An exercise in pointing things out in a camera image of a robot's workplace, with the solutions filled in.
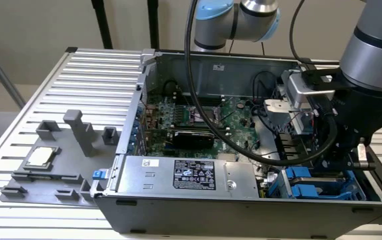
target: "blue connector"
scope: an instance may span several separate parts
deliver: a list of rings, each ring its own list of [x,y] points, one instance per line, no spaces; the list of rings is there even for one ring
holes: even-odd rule
[[[133,121],[133,127],[134,128],[139,127],[139,121],[138,120]]]
[[[138,134],[138,132],[139,132],[138,127],[133,127],[133,128],[131,128],[131,134]]]
[[[105,180],[106,179],[106,175],[107,175],[106,171],[94,171],[91,178],[94,180]]]

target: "motherboard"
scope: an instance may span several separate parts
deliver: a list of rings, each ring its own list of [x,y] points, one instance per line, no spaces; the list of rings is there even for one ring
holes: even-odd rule
[[[237,152],[211,133],[191,99],[151,96],[146,105],[147,156],[181,158],[229,158]],[[243,148],[257,145],[253,104],[241,97],[202,99],[206,115],[218,129]]]

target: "black pole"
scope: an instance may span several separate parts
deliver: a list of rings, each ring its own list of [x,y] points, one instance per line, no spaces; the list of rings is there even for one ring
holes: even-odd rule
[[[161,48],[159,40],[159,0],[146,0],[149,7],[150,40],[151,48]]]
[[[105,0],[91,0],[93,8],[95,9],[102,43],[105,49],[113,49],[111,35],[110,35],[110,27],[107,21]]]

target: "blue tab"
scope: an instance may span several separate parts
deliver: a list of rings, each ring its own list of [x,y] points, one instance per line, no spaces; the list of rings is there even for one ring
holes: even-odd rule
[[[274,191],[278,189],[278,186],[279,186],[279,183],[278,183],[278,180],[275,180],[274,184],[269,188],[269,196],[273,195]]]
[[[297,184],[291,187],[291,192],[294,197],[302,197],[302,198],[318,198],[318,190],[314,185],[306,185],[306,184]]]
[[[234,0],[199,0],[197,5],[197,20],[209,20],[221,16],[234,6]]]
[[[346,191],[337,196],[325,195],[325,196],[318,196],[318,198],[319,199],[330,199],[330,200],[353,200],[350,191]]]
[[[291,166],[290,168],[295,178],[311,178],[310,170],[306,166]]]
[[[94,180],[105,180],[106,179],[106,175],[107,175],[106,171],[94,171],[91,178]]]
[[[295,177],[291,167],[286,168],[286,175],[289,179],[293,179]]]

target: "black cable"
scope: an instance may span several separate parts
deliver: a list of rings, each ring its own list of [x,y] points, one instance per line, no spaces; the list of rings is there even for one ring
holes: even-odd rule
[[[254,149],[254,146],[257,146],[258,142],[259,142],[259,141],[257,141],[257,142],[251,145],[250,150]]]
[[[265,48],[265,43],[261,42],[261,46],[262,46],[262,55],[266,55],[266,48]]]
[[[302,59],[298,56],[297,50],[295,50],[295,45],[294,45],[294,28],[295,28],[295,21],[297,21],[297,16],[301,10],[301,7],[303,6],[306,0],[301,0],[295,13],[293,14],[291,22],[290,22],[290,29],[289,29],[289,43],[290,43],[290,50],[291,54],[295,57],[295,59],[302,62],[303,64],[313,64],[313,65],[338,65],[340,61],[307,61]]]
[[[262,88],[263,88],[263,91],[265,91],[265,94],[267,95],[267,96],[262,96],[262,98],[263,99],[269,99],[271,96],[269,95],[269,88],[267,88],[267,86],[266,86],[266,84],[263,83],[263,81],[259,79],[259,81],[258,81],[258,87],[257,87],[257,100],[259,99],[259,85],[262,85]]]
[[[269,153],[262,154],[261,156],[270,155],[270,154],[277,154],[277,153],[279,153],[279,152],[278,151],[271,151]]]
[[[275,82],[277,82],[277,79],[278,79],[278,76],[277,76],[273,72],[270,72],[270,71],[267,71],[267,70],[262,70],[262,71],[259,71],[259,72],[254,75],[253,81],[251,81],[251,99],[253,99],[253,100],[255,100],[255,81],[257,81],[258,76],[259,76],[261,74],[263,74],[263,73],[271,74],[271,76],[274,76]]]
[[[237,110],[234,110],[233,112],[230,112],[230,113],[219,120],[219,122],[222,122],[223,120],[226,120],[227,117],[230,117],[235,112],[237,112]]]
[[[166,87],[167,87],[167,84],[170,83],[175,83],[175,85],[178,85],[178,81],[175,79],[169,79],[165,84],[163,84],[163,88],[162,88],[162,96],[166,96]]]
[[[233,40],[231,45],[230,45],[230,51],[229,51],[229,54],[231,53],[233,44],[234,44],[234,40]]]
[[[257,86],[257,98],[254,98],[254,101],[255,101],[255,103],[258,103],[258,100],[259,100],[259,84],[261,84],[262,82],[261,81],[258,81],[258,86]]]
[[[262,124],[265,125],[266,129],[270,130],[270,132],[274,134],[274,136],[277,136],[278,135],[277,131],[269,126],[269,124],[263,120],[263,117],[262,117],[263,113],[261,112],[261,107],[257,107],[257,110],[258,110],[258,118],[259,118]]]
[[[338,135],[338,128],[337,123],[334,120],[334,117],[327,115],[325,117],[326,122],[329,123],[329,137],[321,146],[321,148],[310,155],[305,156],[303,158],[295,158],[291,160],[273,160],[270,158],[261,157],[255,153],[250,152],[249,150],[245,150],[239,145],[235,144],[235,142],[226,137],[222,131],[218,130],[217,126],[214,126],[214,123],[211,119],[209,118],[197,94],[197,88],[193,78],[193,71],[191,71],[191,29],[193,29],[193,22],[194,22],[194,15],[197,11],[197,5],[199,0],[193,0],[189,14],[187,14],[187,20],[186,20],[186,28],[185,28],[185,71],[186,71],[186,79],[187,79],[187,85],[190,89],[191,99],[193,103],[195,105],[195,108],[199,112],[201,117],[205,120],[205,123],[207,124],[207,127],[213,131],[213,133],[219,137],[219,139],[241,154],[243,154],[250,159],[255,160],[257,162],[273,166],[290,166],[290,165],[298,165],[305,162],[309,162],[311,160],[318,159],[325,152],[332,148],[332,146],[336,143],[337,135]]]

